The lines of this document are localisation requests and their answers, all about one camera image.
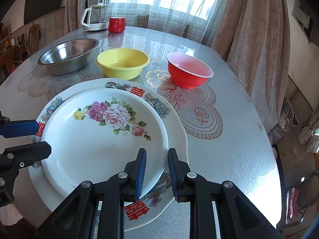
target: red plastic bowl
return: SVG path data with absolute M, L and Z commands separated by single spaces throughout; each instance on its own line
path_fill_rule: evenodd
M 194 89 L 214 75 L 208 65 L 195 57 L 173 52 L 166 58 L 172 82 L 182 88 Z

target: red mug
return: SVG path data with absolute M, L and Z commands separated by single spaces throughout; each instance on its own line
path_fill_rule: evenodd
M 112 17 L 108 24 L 110 33 L 121 33 L 125 31 L 125 17 Z

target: screw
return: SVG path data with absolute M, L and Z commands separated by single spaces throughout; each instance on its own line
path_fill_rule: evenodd
M 234 184 L 233 184 L 232 182 L 230 182 L 230 181 L 225 181 L 225 182 L 224 182 L 224 186 L 225 186 L 226 188 L 228 188 L 228 189 L 232 188 L 233 185 L 234 185 Z
M 0 187 L 4 186 L 5 180 L 4 178 L 0 177 Z
M 127 176 L 128 176 L 128 174 L 126 172 L 119 173 L 119 178 L 121 178 L 121 179 L 125 179 Z
M 7 157 L 8 157 L 8 159 L 12 159 L 14 157 L 14 154 L 13 153 L 8 153 Z
M 91 185 L 91 182 L 89 182 L 89 181 L 83 181 L 83 182 L 81 183 L 81 186 L 82 186 L 83 188 L 88 188 L 90 185 Z
M 187 174 L 187 177 L 188 177 L 188 178 L 192 178 L 192 179 L 196 178 L 196 176 L 197 176 L 197 174 L 196 174 L 195 172 L 189 172 L 189 173 Z

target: metal bowl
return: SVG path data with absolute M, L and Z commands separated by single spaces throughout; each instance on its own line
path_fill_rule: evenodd
M 55 75 L 65 75 L 84 67 L 90 52 L 98 47 L 93 38 L 74 39 L 49 49 L 38 60 L 38 65 L 46 66 Z

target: plate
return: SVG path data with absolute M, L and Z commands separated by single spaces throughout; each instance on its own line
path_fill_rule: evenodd
M 166 165 L 168 138 L 157 112 L 118 89 L 93 89 L 65 101 L 48 120 L 41 141 L 52 147 L 42 161 L 53 187 L 67 197 L 82 181 L 103 182 L 124 171 L 140 148 L 147 153 L 142 196 Z
M 178 158 L 181 161 L 188 163 L 186 132 L 173 107 L 162 96 L 149 88 L 146 88 L 139 83 L 115 78 L 101 78 L 82 82 L 71 86 L 55 96 L 47 103 L 36 119 L 39 123 L 39 130 L 36 136 L 30 137 L 30 142 L 35 143 L 41 140 L 47 121 L 63 102 L 76 94 L 97 88 L 125 90 L 141 97 L 149 103 L 163 120 L 168 136 L 168 146 L 170 148 L 175 148 Z M 64 197 L 57 192 L 47 179 L 41 161 L 30 166 L 28 170 L 34 187 L 42 201 L 50 211 L 54 211 L 64 200 Z M 173 199 L 174 196 L 171 189 L 169 169 L 166 165 L 163 174 L 156 185 L 138 202 L 124 208 L 125 231 L 143 226 L 153 221 L 165 210 Z

